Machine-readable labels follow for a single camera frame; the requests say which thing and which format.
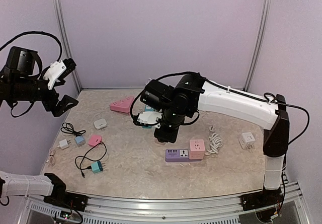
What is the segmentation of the pink cube socket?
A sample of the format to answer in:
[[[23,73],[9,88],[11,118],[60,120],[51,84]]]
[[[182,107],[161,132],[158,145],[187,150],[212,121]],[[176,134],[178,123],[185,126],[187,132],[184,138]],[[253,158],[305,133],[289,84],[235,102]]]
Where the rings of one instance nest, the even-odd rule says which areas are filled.
[[[191,139],[189,141],[189,159],[202,160],[205,155],[205,144],[202,139]]]

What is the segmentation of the white cube socket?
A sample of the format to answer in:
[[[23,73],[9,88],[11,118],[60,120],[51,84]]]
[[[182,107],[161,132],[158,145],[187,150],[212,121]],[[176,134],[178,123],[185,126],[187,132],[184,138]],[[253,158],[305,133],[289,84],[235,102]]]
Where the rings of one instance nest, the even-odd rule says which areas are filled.
[[[251,132],[244,132],[238,139],[242,149],[251,149],[254,146],[255,138]]]

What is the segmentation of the purple power strip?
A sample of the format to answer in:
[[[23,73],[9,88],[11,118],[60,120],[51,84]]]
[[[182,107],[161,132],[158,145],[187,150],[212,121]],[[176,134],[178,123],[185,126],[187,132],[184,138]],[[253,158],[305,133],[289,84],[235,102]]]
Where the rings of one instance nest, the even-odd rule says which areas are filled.
[[[182,149],[166,149],[165,150],[165,161],[167,163],[183,163],[183,162],[200,162],[201,159],[190,159],[189,150],[187,148]]]

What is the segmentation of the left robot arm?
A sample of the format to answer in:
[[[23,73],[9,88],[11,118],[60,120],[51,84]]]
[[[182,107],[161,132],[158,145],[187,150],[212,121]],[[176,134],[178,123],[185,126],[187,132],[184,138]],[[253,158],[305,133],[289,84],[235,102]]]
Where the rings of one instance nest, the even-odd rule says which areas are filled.
[[[75,107],[78,100],[64,95],[61,99],[55,87],[65,84],[65,77],[76,68],[73,59],[58,58],[44,68],[35,50],[13,46],[1,70],[1,101],[14,109],[20,101],[30,107],[39,101],[47,112],[60,117]],[[64,182],[52,173],[43,175],[17,175],[1,172],[1,198],[40,195],[46,203],[70,207],[70,194]]]

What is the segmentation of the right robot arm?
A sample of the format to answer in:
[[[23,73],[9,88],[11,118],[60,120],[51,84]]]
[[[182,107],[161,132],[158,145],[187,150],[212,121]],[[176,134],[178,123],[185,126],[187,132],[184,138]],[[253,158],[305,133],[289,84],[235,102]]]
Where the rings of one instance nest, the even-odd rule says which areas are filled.
[[[290,120],[288,108],[305,113],[300,106],[286,103],[284,96],[265,93],[258,96],[218,84],[198,72],[171,73],[151,80],[135,100],[152,107],[153,112],[131,113],[137,126],[153,126],[159,142],[174,143],[179,128],[188,125],[199,111],[214,112],[255,124],[264,131],[265,173],[263,189],[257,195],[267,206],[281,192],[282,172],[288,147]]]

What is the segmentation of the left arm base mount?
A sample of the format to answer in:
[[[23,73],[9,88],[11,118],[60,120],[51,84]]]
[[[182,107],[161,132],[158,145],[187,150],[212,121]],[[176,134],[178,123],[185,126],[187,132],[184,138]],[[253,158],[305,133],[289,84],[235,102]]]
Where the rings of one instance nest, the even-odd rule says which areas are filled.
[[[66,192],[62,198],[44,196],[43,201],[55,206],[84,212],[88,203],[88,197],[86,195]]]

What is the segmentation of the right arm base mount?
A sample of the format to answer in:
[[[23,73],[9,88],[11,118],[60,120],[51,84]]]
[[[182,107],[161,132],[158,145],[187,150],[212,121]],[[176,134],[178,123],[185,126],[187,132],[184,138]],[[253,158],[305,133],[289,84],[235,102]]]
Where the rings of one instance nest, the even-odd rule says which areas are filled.
[[[284,195],[280,187],[276,190],[267,190],[263,188],[261,191],[243,194],[240,197],[243,211],[281,204],[283,199]]]

